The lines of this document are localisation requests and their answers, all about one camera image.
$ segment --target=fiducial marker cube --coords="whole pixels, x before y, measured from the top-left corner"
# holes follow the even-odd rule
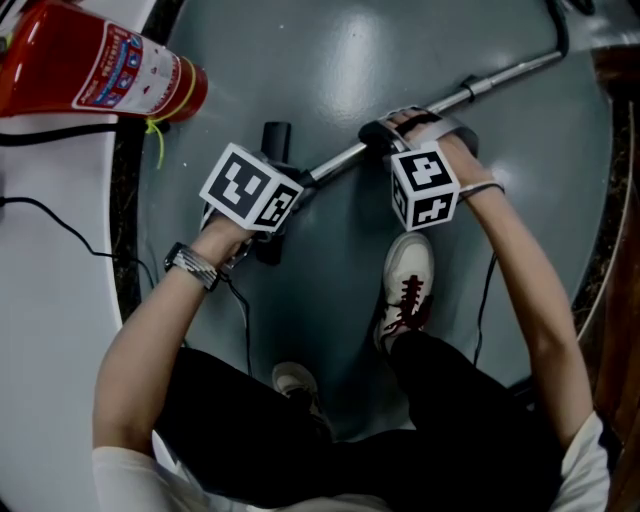
[[[245,229],[275,232],[302,190],[246,149],[229,144],[200,197]]]
[[[393,155],[391,170],[393,209],[407,231],[453,218],[460,183],[437,142]]]

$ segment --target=wrist strap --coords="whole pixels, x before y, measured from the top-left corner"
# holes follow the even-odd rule
[[[191,247],[180,242],[173,246],[164,262],[164,268],[167,272],[174,266],[189,272],[209,292],[213,291],[218,284],[218,272],[215,267]]]
[[[503,194],[506,194],[504,185],[499,181],[497,180],[482,181],[480,183],[474,183],[473,185],[468,185],[466,187],[461,188],[460,196],[458,198],[458,204],[462,203],[463,201],[466,201],[470,197],[476,195],[479,192],[482,192],[483,190],[487,190],[488,188],[493,188],[493,187],[499,188],[500,190],[502,190]]]

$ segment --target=black cable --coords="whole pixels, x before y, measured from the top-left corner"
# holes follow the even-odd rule
[[[596,13],[596,6],[593,0],[569,0],[576,9],[585,16],[593,16]]]
[[[491,262],[487,270],[487,277],[484,281],[484,290],[482,291],[482,301],[480,302],[480,310],[478,311],[478,339],[476,340],[476,349],[473,353],[473,366],[478,366],[478,359],[480,358],[480,351],[482,350],[482,315],[484,314],[484,307],[487,304],[487,295],[489,294],[489,285],[491,284],[491,276],[493,276],[493,269],[496,268],[496,262],[498,257],[494,252],[491,256]]]
[[[48,132],[22,133],[17,135],[0,133],[0,146],[33,146],[35,144],[44,144],[46,142],[69,139],[71,137],[79,137],[81,135],[92,135],[94,133],[108,133],[116,131],[118,131],[118,124],[104,123],[72,126],[71,128],[61,128],[60,130],[51,130]]]
[[[502,190],[502,193],[504,194],[504,187],[497,181],[495,182],[492,181],[489,183],[484,183],[483,185],[478,185],[476,188],[473,188],[467,192],[460,192],[460,196],[458,197],[458,202],[456,204],[458,205],[460,203],[463,203],[470,197],[475,196],[478,192],[482,192],[483,190],[487,190],[488,188],[492,188],[492,187],[499,188],[500,190]]]
[[[245,328],[244,335],[245,335],[245,341],[246,341],[247,374],[249,375],[249,377],[253,377],[253,367],[251,365],[251,329],[249,327],[249,318],[250,318],[251,308],[249,306],[249,301],[245,299],[242,296],[242,294],[238,291],[238,289],[233,285],[233,282],[231,281],[231,278],[229,277],[228,274],[225,274],[224,272],[219,272],[219,275],[220,275],[220,280],[224,283],[227,283],[227,285],[229,286],[229,290],[231,290],[231,293],[233,293],[236,299],[240,301],[244,309],[244,328]]]
[[[7,3],[4,6],[4,9],[2,10],[2,14],[0,14],[0,23],[2,23],[4,19],[7,17],[7,14],[9,14],[9,11],[11,10],[11,8],[13,7],[13,4],[15,3],[16,3],[16,0],[7,1]]]
[[[556,26],[556,33],[558,34],[558,41],[556,43],[556,50],[558,50],[563,57],[566,57],[569,53],[569,28],[567,27],[567,20],[562,11],[562,7],[558,3],[558,0],[546,0],[547,9],[549,15],[553,20],[553,24]]]
[[[504,187],[497,182],[485,183],[484,185],[480,185],[477,188],[469,190],[467,193],[460,194],[460,198],[458,199],[457,204],[460,204],[470,197],[476,195],[483,190],[487,190],[488,188],[496,187],[502,190],[504,193]],[[487,269],[487,277],[484,281],[484,290],[482,291],[482,301],[480,301],[480,309],[478,310],[478,337],[476,339],[476,348],[473,352],[473,366],[478,366],[478,359],[480,358],[480,351],[482,350],[482,317],[484,315],[484,308],[487,304],[487,296],[489,295],[489,286],[491,285],[491,277],[493,276],[493,271],[496,267],[496,263],[498,261],[498,256],[494,252],[491,256],[491,261],[489,262],[489,268]]]
[[[121,260],[121,261],[130,261],[130,262],[137,263],[146,272],[147,278],[149,279],[149,285],[151,286],[151,288],[153,288],[154,285],[153,285],[153,279],[151,278],[151,272],[149,270],[149,267],[147,267],[147,265],[142,260],[139,260],[138,258],[134,258],[132,256],[118,256],[116,254],[109,254],[106,252],[94,251],[91,245],[89,245],[89,242],[87,242],[87,240],[80,233],[78,233],[78,231],[76,231],[74,228],[69,226],[69,224],[64,222],[60,217],[58,217],[55,213],[53,213],[53,211],[51,211],[50,208],[42,204],[40,201],[37,201],[30,197],[0,197],[0,208],[4,207],[7,204],[15,204],[15,203],[25,203],[25,204],[30,204],[37,208],[40,208],[49,217],[51,217],[59,226],[66,229],[69,233],[71,233],[76,238],[78,238],[78,240],[80,240],[82,244],[86,247],[87,251],[89,251],[89,253],[93,256],[101,256],[103,258],[109,258],[114,261]]]

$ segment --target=white t-shirt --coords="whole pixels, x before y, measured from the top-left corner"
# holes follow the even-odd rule
[[[563,483],[552,512],[604,511],[609,493],[607,453],[598,444],[602,422],[591,414],[562,461]],[[124,448],[93,451],[93,474],[102,512],[205,512],[210,497],[160,466],[152,458]],[[391,512],[374,496],[316,498],[282,512]]]

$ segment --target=white sneaker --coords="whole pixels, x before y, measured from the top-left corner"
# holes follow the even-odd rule
[[[316,423],[318,435],[331,441],[329,420],[320,409],[318,384],[311,372],[298,363],[280,363],[271,374],[273,389],[286,396],[300,409],[309,411]]]
[[[405,233],[395,239],[382,276],[387,305],[374,331],[378,350],[388,353],[397,336],[427,323],[433,275],[433,250],[424,235]]]

